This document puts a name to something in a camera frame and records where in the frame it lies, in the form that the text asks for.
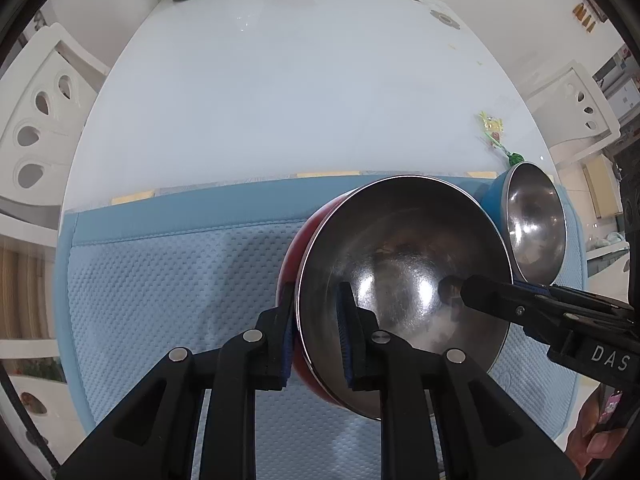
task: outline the blue placemat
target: blue placemat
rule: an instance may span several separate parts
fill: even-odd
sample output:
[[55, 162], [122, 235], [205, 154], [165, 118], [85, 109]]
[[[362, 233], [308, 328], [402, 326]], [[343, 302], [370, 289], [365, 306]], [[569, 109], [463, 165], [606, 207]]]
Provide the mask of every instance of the blue placemat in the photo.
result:
[[[297, 230], [374, 175], [211, 187], [67, 214], [56, 253], [56, 331], [79, 418], [90, 431], [171, 348], [216, 348], [274, 304]], [[477, 199], [490, 181], [445, 177]], [[567, 251], [558, 282], [586, 285], [579, 219], [559, 188]], [[551, 437], [564, 429], [576, 374], [511, 327], [491, 371]], [[295, 375], [257, 392], [258, 478], [380, 476], [380, 425], [327, 404]], [[199, 462], [199, 447], [195, 462]]]

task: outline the white chair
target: white chair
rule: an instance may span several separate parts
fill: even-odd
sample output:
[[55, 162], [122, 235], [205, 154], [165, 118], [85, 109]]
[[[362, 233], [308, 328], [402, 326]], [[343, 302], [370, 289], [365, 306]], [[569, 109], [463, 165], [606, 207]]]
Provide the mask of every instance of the white chair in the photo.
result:
[[0, 79], [0, 196], [60, 205], [109, 69], [59, 24], [41, 28]]
[[593, 144], [555, 160], [558, 168], [596, 153], [620, 137], [620, 123], [604, 94], [575, 60], [523, 99], [549, 148], [567, 140], [598, 137]]

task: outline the human hand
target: human hand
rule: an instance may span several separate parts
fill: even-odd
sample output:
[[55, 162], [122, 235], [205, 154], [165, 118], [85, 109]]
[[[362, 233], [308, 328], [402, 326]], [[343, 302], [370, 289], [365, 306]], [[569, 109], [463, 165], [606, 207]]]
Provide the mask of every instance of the human hand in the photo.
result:
[[593, 459], [604, 460], [611, 458], [620, 442], [626, 435], [626, 428], [620, 430], [603, 431], [592, 435], [600, 418], [599, 388], [583, 404], [578, 415], [578, 423], [569, 434], [564, 452], [577, 467], [580, 476], [587, 472], [587, 466]]

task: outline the red bowl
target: red bowl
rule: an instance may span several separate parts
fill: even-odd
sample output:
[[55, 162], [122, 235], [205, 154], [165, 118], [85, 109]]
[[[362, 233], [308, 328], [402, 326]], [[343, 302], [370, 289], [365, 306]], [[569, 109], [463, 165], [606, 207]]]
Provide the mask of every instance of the red bowl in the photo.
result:
[[[318, 229], [322, 220], [324, 220], [335, 207], [338, 207], [338, 205], [344, 202], [350, 193], [351, 192], [344, 193], [331, 200], [331, 202], [324, 204], [318, 211], [309, 217], [305, 224], [300, 228], [300, 231], [297, 232], [289, 245], [287, 254], [285, 254], [284, 261], [280, 267], [278, 285], [276, 288], [277, 300], [280, 299], [284, 283], [296, 282], [296, 285], [298, 284], [298, 279], [300, 277], [300, 264], [302, 263], [302, 259], [305, 255], [306, 247], [309, 245], [316, 229]], [[297, 335], [294, 342], [293, 368], [298, 373], [303, 383], [305, 383], [306, 386], [318, 397], [332, 404], [341, 406], [340, 402], [338, 402], [337, 399], [334, 399], [332, 394], [329, 393], [329, 391], [322, 386], [318, 378], [315, 377], [311, 364], [307, 361], [307, 358], [304, 355], [302, 344], [300, 343]]]

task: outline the white table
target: white table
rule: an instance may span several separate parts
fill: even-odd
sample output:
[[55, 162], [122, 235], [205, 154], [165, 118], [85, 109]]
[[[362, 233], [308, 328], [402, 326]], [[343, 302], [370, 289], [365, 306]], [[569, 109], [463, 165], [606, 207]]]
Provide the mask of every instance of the white table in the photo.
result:
[[501, 173], [481, 110], [556, 175], [511, 81], [437, 0], [163, 0], [98, 95], [64, 209], [306, 172]]

